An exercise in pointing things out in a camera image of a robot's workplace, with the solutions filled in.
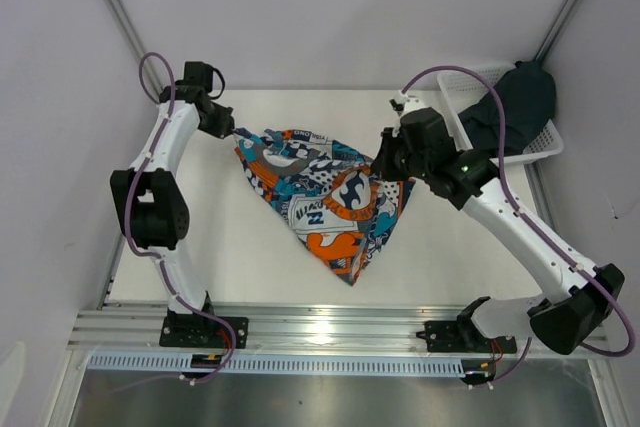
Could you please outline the colourful patterned shorts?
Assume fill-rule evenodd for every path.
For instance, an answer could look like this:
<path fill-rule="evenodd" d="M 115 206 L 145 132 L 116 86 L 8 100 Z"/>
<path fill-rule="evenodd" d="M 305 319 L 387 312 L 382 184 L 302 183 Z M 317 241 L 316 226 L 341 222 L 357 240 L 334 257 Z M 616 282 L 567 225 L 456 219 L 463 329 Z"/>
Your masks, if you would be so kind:
<path fill-rule="evenodd" d="M 386 181 L 372 159 L 308 130 L 239 128 L 235 153 L 252 189 L 347 285 L 388 243 L 414 180 Z"/>

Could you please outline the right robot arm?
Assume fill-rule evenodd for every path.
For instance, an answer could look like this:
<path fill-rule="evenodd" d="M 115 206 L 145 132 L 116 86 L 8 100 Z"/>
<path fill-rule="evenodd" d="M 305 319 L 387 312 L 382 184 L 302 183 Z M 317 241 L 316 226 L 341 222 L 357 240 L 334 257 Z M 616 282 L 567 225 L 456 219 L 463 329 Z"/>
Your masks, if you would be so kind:
<path fill-rule="evenodd" d="M 613 264 L 597 266 L 571 249 L 548 225 L 519 205 L 490 156 L 459 150 L 442 115 L 431 107 L 402 108 L 381 133 L 372 165 L 387 181 L 419 179 L 431 192 L 487 229 L 539 286 L 536 297 L 481 297 L 460 314 L 458 342 L 479 350 L 492 338 L 535 337 L 569 355 L 616 308 L 624 275 Z"/>

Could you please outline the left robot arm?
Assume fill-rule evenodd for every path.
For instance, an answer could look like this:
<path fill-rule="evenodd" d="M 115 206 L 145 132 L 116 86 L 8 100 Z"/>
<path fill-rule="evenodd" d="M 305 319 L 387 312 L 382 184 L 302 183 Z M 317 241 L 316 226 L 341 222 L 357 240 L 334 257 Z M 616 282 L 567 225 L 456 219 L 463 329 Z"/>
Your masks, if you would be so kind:
<path fill-rule="evenodd" d="M 168 309 L 189 315 L 182 335 L 197 347 L 216 337 L 217 323 L 201 313 L 208 293 L 186 246 L 190 212 L 176 180 L 184 151 L 200 130 L 216 139 L 234 131 L 233 109 L 215 102 L 202 88 L 163 92 L 158 116 L 142 151 L 109 183 L 122 234 L 130 251 L 150 260 L 168 297 Z"/>

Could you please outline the dark green shorts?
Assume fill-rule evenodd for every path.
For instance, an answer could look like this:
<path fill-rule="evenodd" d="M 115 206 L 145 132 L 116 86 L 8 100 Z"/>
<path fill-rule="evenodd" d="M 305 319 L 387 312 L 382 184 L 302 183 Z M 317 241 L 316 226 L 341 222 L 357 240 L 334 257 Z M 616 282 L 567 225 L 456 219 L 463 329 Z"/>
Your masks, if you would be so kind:
<path fill-rule="evenodd" d="M 520 155 L 542 132 L 556 112 L 553 76 L 537 61 L 519 61 L 494 85 L 505 114 L 505 156 Z M 460 114 L 473 147 L 496 157 L 500 120 L 493 96 L 485 94 Z"/>

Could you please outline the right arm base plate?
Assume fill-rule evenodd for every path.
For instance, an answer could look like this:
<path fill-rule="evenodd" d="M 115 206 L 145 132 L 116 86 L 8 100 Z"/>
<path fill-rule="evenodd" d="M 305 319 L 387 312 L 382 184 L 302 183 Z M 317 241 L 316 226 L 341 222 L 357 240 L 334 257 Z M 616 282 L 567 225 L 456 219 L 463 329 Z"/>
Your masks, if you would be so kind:
<path fill-rule="evenodd" d="M 430 320 L 423 323 L 415 337 L 424 341 L 430 353 L 461 354 L 515 354 L 517 344 L 513 338 L 485 337 L 469 322 L 457 320 Z"/>

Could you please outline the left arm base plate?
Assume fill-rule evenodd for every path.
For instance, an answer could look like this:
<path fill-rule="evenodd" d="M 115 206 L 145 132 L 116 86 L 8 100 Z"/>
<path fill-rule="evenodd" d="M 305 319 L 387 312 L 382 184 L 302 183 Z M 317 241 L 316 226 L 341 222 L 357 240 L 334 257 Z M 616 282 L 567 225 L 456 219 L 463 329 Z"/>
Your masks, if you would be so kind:
<path fill-rule="evenodd" d="M 164 318 L 159 337 L 161 347 L 222 349 L 231 342 L 226 327 L 196 314 L 175 314 Z"/>

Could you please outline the aluminium rail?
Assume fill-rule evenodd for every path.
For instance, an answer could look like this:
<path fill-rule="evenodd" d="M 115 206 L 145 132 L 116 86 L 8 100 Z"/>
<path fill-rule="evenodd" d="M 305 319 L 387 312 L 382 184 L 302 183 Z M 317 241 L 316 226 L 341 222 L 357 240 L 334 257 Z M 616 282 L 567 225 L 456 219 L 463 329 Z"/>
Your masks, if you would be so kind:
<path fill-rule="evenodd" d="M 219 304 L 219 316 L 246 317 L 245 353 L 337 356 L 418 356 L 415 333 L 430 320 L 452 320 L 456 307 Z M 166 307 L 108 304 L 77 314 L 69 349 L 157 350 Z"/>

